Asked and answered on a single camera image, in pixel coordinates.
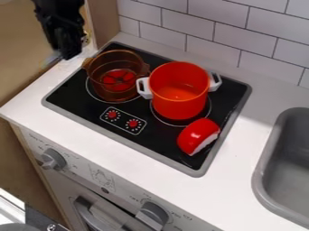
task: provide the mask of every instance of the red knob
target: red knob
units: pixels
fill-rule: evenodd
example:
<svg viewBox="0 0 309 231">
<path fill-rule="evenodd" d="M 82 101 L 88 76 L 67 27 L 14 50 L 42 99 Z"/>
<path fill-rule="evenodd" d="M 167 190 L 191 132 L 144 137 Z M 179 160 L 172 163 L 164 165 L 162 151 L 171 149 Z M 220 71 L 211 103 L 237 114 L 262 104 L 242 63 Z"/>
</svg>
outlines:
<svg viewBox="0 0 309 231">
<path fill-rule="evenodd" d="M 129 121 L 129 127 L 135 128 L 138 126 L 138 122 L 136 120 Z"/>
<path fill-rule="evenodd" d="M 114 111 L 108 112 L 108 118 L 115 119 L 117 117 L 117 113 Z"/>
</svg>

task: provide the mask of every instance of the red toy food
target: red toy food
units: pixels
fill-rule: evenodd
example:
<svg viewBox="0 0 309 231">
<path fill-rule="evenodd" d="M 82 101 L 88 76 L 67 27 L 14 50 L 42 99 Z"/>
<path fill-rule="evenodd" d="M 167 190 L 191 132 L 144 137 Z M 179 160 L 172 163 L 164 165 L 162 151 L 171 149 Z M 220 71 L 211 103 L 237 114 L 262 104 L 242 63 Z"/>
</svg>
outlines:
<svg viewBox="0 0 309 231">
<path fill-rule="evenodd" d="M 193 156 L 215 141 L 219 133 L 220 128 L 218 125 L 210 119 L 202 118 L 183 129 L 177 138 L 177 144 L 185 153 Z"/>
</svg>

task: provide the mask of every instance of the gray knob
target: gray knob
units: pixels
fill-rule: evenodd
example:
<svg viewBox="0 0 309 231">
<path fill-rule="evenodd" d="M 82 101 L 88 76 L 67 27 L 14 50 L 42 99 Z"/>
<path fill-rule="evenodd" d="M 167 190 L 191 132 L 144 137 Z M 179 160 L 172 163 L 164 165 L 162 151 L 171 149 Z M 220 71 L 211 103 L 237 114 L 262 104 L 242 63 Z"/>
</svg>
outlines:
<svg viewBox="0 0 309 231">
<path fill-rule="evenodd" d="M 136 214 L 136 218 L 150 226 L 155 231 L 160 231 L 168 221 L 167 213 L 152 202 L 146 202 Z"/>
<path fill-rule="evenodd" d="M 52 148 L 47 149 L 42 154 L 42 159 L 44 162 L 42 168 L 44 168 L 45 170 L 54 169 L 58 171 L 63 169 L 67 165 L 66 160 L 61 156 L 61 154 L 53 150 Z"/>
</svg>

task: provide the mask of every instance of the kitchen counter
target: kitchen counter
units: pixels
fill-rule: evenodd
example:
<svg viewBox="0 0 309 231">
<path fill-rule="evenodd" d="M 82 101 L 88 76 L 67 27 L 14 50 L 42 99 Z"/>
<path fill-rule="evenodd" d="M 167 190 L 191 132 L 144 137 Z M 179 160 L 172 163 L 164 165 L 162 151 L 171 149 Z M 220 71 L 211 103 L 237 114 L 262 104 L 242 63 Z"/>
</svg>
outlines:
<svg viewBox="0 0 309 231">
<path fill-rule="evenodd" d="M 0 114 L 222 230 L 306 230 L 265 209 L 253 194 L 251 176 L 276 118 L 290 107 L 309 107 L 308 89 L 122 32 L 113 41 L 170 59 L 194 62 L 252 87 L 248 102 L 204 176 L 185 175 L 42 106 L 42 98 L 96 52 L 91 45 L 78 57 L 63 60 L 42 75 L 1 107 Z"/>
</svg>

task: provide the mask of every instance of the grout line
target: grout line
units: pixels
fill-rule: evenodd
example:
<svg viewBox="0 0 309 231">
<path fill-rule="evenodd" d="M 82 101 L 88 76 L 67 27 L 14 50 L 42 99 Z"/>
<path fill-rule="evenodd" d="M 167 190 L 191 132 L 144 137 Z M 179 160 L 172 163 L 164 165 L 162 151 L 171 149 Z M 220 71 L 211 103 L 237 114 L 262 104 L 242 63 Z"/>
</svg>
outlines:
<svg viewBox="0 0 309 231">
<path fill-rule="evenodd" d="M 184 13 L 180 13 L 180 12 L 173 11 L 173 10 L 170 10 L 170 9 L 165 9 L 165 8 L 163 8 L 163 9 L 164 9 L 164 10 L 167 10 L 167 11 L 176 12 L 176 13 L 179 13 L 179 14 L 184 14 Z M 208 18 L 203 18 L 203 17 L 200 17 L 200 16 L 192 15 L 192 14 L 186 14 L 186 15 L 190 15 L 190 16 L 193 16 L 193 17 L 196 17 L 196 18 L 201 18 L 201 19 L 208 20 L 208 21 L 214 22 L 214 23 L 221 23 L 221 24 L 228 25 L 228 26 L 235 27 L 235 28 L 239 28 L 239 29 L 242 29 L 242 30 L 247 30 L 247 31 L 249 31 L 249 32 L 255 32 L 255 33 L 264 34 L 264 35 L 267 35 L 267 36 L 269 36 L 269 37 L 273 37 L 273 38 L 275 38 L 275 39 L 278 38 L 278 37 L 276 37 L 275 35 L 272 35 L 272 34 L 269 34 L 269 33 L 257 32 L 257 31 L 250 30 L 250 29 L 248 29 L 248 28 L 243 28 L 243 27 L 239 27 L 239 26 L 236 26 L 236 25 L 228 24 L 228 23 L 217 22 L 217 21 L 213 21 L 213 20 L 208 19 Z M 137 19 L 135 19 L 135 18 L 127 17 L 127 16 L 124 16 L 124 15 L 122 15 L 122 14 L 120 14 L 119 16 L 126 17 L 126 18 L 133 19 L 133 20 L 136 20 L 136 21 L 137 21 Z M 298 44 L 302 44 L 302 45 L 304 45 L 304 46 L 309 46 L 309 43 L 306 44 L 306 43 L 303 43 L 303 42 L 297 42 L 297 41 L 289 40 L 289 39 L 286 39 L 286 38 L 281 38 L 281 37 L 279 37 L 279 38 L 282 39 L 282 40 L 286 40 L 286 41 L 290 41 L 290 42 L 295 42 L 295 43 L 298 43 Z"/>
<path fill-rule="evenodd" d="M 166 28 L 166 27 L 160 27 L 160 26 L 155 25 L 155 24 L 146 23 L 146 22 L 140 22 L 140 23 L 145 23 L 145 24 L 153 25 L 153 26 L 156 26 L 156 27 L 159 27 L 159 28 L 163 28 L 163 29 L 166 29 L 166 30 L 170 30 L 170 31 L 172 31 L 172 32 L 178 32 L 178 33 L 181 33 L 181 34 L 186 35 L 186 33 L 184 33 L 184 32 L 179 32 L 179 31 L 176 31 L 176 30 L 173 30 L 173 29 L 170 29 L 170 28 Z M 200 40 L 205 40 L 205 41 L 207 41 L 207 42 L 214 42 L 214 43 L 217 43 L 217 44 L 222 45 L 222 46 L 225 46 L 225 47 L 233 48 L 233 49 L 235 49 L 235 50 L 245 51 L 245 52 L 248 52 L 248 53 L 251 53 L 251 54 L 259 55 L 259 56 L 268 58 L 268 59 L 270 59 L 270 60 L 282 61 L 282 62 L 284 62 L 284 63 L 294 65 L 294 66 L 296 66 L 296 67 L 300 67 L 300 68 L 303 68 L 303 69 L 307 69 L 307 67 L 305 67 L 305 66 L 301 66 L 301 65 L 298 65 L 298 64 L 294 64 L 294 63 L 292 63 L 292 62 L 288 62 L 288 61 L 285 61 L 285 60 L 280 60 L 280 59 L 271 58 L 271 57 L 269 57 L 269 56 L 267 56 L 267 55 L 255 53 L 255 52 L 252 52 L 252 51 L 242 50 L 241 48 L 232 47 L 232 46 L 229 46 L 229 45 L 227 45 L 227 44 L 220 43 L 220 42 L 215 42 L 215 41 L 212 41 L 212 40 L 207 40 L 207 39 L 205 39 L 205 38 L 201 38 L 201 37 L 198 37 L 198 36 L 195 36 L 195 35 L 192 35 L 192 34 L 188 34 L 188 36 L 191 36 L 191 37 L 194 37 L 194 38 L 197 38 L 197 39 L 200 39 Z"/>
<path fill-rule="evenodd" d="M 141 22 L 138 21 L 138 37 L 142 38 L 142 33 L 141 33 Z"/>
<path fill-rule="evenodd" d="M 242 51 L 240 51 L 240 53 L 239 53 L 239 61 L 238 61 L 238 63 L 237 63 L 237 67 L 238 67 L 238 68 L 239 68 L 239 66 L 240 66 L 241 55 L 242 55 Z"/>
<path fill-rule="evenodd" d="M 233 4 L 236 4 L 236 5 L 244 5 L 244 4 L 240 4 L 240 3 L 231 2 L 231 1 L 228 1 L 228 0 L 221 0 L 221 1 L 228 2 L 228 3 L 233 3 Z M 194 16 L 194 17 L 198 17 L 198 18 L 201 18 L 201 19 L 206 19 L 206 20 L 210 20 L 210 21 L 215 22 L 214 20 L 209 19 L 209 18 L 200 17 L 200 16 L 197 16 L 197 15 L 194 15 L 194 14 L 189 14 L 189 13 L 184 13 L 184 12 L 181 12 L 181 11 L 176 11 L 176 10 L 168 9 L 168 8 L 161 7 L 161 6 L 158 6 L 158 5 L 152 5 L 152 4 L 143 3 L 143 2 L 139 2 L 139 1 L 138 1 L 138 3 L 139 4 L 144 4 L 144 5 L 151 5 L 151 6 L 156 7 L 156 8 L 163 8 L 164 10 L 174 11 L 174 12 L 181 13 L 181 14 L 188 14 L 188 15 L 191 15 L 191 16 Z M 297 16 L 297 15 L 285 14 L 285 13 L 282 13 L 282 12 L 272 11 L 272 10 L 268 10 L 268 9 L 265 9 L 265 8 L 253 6 L 253 5 L 244 5 L 244 6 L 250 7 L 250 8 L 254 8 L 254 9 L 258 9 L 258 10 L 269 11 L 271 13 L 287 15 L 287 16 L 291 16 L 291 17 L 294 17 L 294 18 L 300 18 L 300 19 L 304 19 L 306 21 L 309 21 L 309 18 L 304 18 L 304 17 Z M 228 23 L 225 23 L 225 24 L 244 29 L 243 27 L 240 27 L 240 26 L 236 26 L 236 25 L 232 25 L 232 24 L 228 24 Z"/>
<path fill-rule="evenodd" d="M 297 86 L 300 86 L 300 84 L 301 84 L 301 82 L 303 80 L 304 72 L 305 72 L 305 68 L 304 68 L 303 73 L 302 73 L 302 75 L 301 75 L 301 77 L 300 77 L 300 79 L 299 79 L 299 81 L 297 83 Z"/>
<path fill-rule="evenodd" d="M 185 34 L 185 39 L 184 39 L 184 51 L 188 50 L 188 34 Z"/>
<path fill-rule="evenodd" d="M 189 0 L 187 0 L 187 14 L 189 13 Z"/>
<path fill-rule="evenodd" d="M 248 14 L 247 14 L 246 23 L 245 23 L 245 28 L 246 29 L 248 27 L 248 18 L 249 18 L 250 10 L 251 10 L 251 7 L 248 9 Z"/>
<path fill-rule="evenodd" d="M 276 42 L 275 42 L 274 51 L 273 51 L 273 54 L 271 55 L 271 58 L 272 58 L 272 59 L 273 59 L 273 58 L 274 58 L 274 56 L 275 56 L 276 46 L 278 45 L 278 42 L 279 42 L 279 38 L 276 38 Z"/>
<path fill-rule="evenodd" d="M 160 25 L 163 27 L 163 8 L 161 8 L 161 13 L 160 14 L 161 14 L 160 15 L 160 20 L 161 20 Z"/>
<path fill-rule="evenodd" d="M 285 9 L 285 14 L 286 14 L 286 11 L 287 11 L 287 7 L 288 7 L 288 5 L 290 4 L 290 0 L 287 0 L 287 2 L 286 2 L 286 9 Z"/>
<path fill-rule="evenodd" d="M 214 41 L 214 37 L 215 37 L 215 34 L 216 34 L 216 26 L 217 26 L 217 23 L 214 22 L 213 24 L 213 31 L 212 31 L 212 40 Z"/>
</svg>

